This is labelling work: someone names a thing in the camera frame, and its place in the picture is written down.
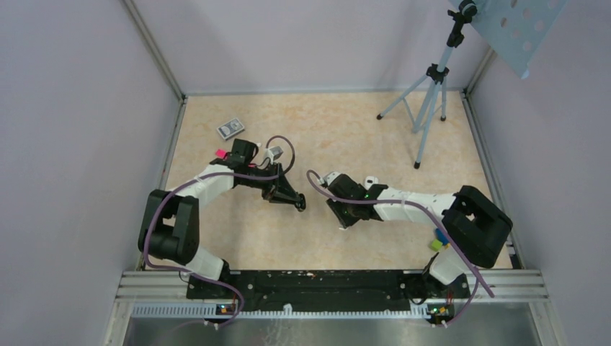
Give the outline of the black round charging case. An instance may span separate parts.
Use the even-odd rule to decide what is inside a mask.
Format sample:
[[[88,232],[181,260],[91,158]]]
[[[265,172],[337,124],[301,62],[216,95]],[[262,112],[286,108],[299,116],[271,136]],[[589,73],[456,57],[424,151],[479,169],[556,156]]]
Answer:
[[[307,205],[306,205],[306,197],[303,193],[300,193],[298,196],[298,201],[295,203],[295,208],[299,211],[299,212],[303,212],[306,210]]]

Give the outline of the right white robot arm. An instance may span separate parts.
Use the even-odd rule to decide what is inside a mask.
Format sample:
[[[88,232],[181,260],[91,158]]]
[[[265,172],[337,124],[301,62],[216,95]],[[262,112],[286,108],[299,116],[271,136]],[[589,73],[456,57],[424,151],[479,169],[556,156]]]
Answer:
[[[410,221],[442,232],[449,246],[438,251],[422,278],[432,297],[443,296],[462,274],[493,267],[513,228],[511,218],[470,185],[453,194],[424,194],[383,185],[374,177],[361,185],[338,172],[318,182],[329,192],[326,203],[342,229],[358,221]]]

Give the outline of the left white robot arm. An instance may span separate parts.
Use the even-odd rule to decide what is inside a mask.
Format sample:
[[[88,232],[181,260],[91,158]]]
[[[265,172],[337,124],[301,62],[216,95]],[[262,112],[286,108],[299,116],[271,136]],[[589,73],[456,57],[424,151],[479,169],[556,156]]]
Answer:
[[[168,260],[204,277],[203,287],[212,297],[226,296],[231,289],[231,279],[223,273],[227,264],[200,245],[200,211],[239,185],[260,190],[269,203],[292,205],[300,212],[306,209],[304,194],[293,189],[286,169],[277,162],[282,149],[266,146],[261,167],[252,162],[259,150],[256,143],[236,139],[230,151],[190,181],[171,191],[152,191],[138,237],[144,258]]]

